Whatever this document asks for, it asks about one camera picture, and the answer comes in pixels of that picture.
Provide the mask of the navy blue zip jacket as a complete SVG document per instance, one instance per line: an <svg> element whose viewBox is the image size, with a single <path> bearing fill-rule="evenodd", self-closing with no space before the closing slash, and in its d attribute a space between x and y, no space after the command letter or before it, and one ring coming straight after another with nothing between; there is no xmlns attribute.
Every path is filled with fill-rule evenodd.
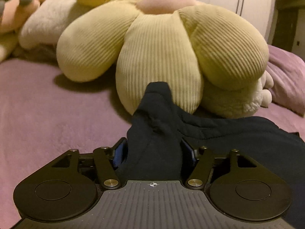
<svg viewBox="0 0 305 229"><path fill-rule="evenodd" d="M116 174L127 180L178 180L191 174L195 163L184 163L181 139L195 152L214 154L236 148L284 179L293 203L286 216L304 228L304 141L262 117L203 118L175 105L167 83L148 84L128 130L128 157Z"/></svg>

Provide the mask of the white fluffy plush toy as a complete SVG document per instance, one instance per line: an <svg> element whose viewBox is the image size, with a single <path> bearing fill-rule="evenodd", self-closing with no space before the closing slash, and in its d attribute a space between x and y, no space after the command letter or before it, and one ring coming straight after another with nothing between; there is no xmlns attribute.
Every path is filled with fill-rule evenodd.
<svg viewBox="0 0 305 229"><path fill-rule="evenodd" d="M240 90L222 90L207 81L201 104L211 113L224 118L249 117L259 108L267 108L271 104L269 89L273 86L273 78L267 71L257 81Z"/></svg>

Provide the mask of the yellow flower plush cushion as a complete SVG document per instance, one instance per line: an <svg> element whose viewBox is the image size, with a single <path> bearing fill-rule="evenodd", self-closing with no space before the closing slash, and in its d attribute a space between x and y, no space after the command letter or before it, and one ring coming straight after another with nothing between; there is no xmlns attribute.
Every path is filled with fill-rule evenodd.
<svg viewBox="0 0 305 229"><path fill-rule="evenodd" d="M196 0L76 0L91 10L60 35L63 74L89 82L116 65L116 90L133 114L149 83L168 83L173 102L193 113L205 82L240 90L266 71L269 50L247 20Z"/></svg>

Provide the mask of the pink pillow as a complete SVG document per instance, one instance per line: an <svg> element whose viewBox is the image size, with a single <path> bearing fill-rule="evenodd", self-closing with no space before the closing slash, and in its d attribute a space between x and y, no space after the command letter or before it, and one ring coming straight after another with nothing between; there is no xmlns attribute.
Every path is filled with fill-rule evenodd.
<svg viewBox="0 0 305 229"><path fill-rule="evenodd" d="M266 67L274 86L272 102L304 116L304 61L292 52L269 45Z"/></svg>

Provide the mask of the white pink plush toy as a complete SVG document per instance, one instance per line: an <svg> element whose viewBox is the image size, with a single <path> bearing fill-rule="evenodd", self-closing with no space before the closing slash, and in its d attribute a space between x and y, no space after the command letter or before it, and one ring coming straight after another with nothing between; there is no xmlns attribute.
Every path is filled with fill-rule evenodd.
<svg viewBox="0 0 305 229"><path fill-rule="evenodd" d="M18 43L17 33L45 0L1 0L1 61Z"/></svg>

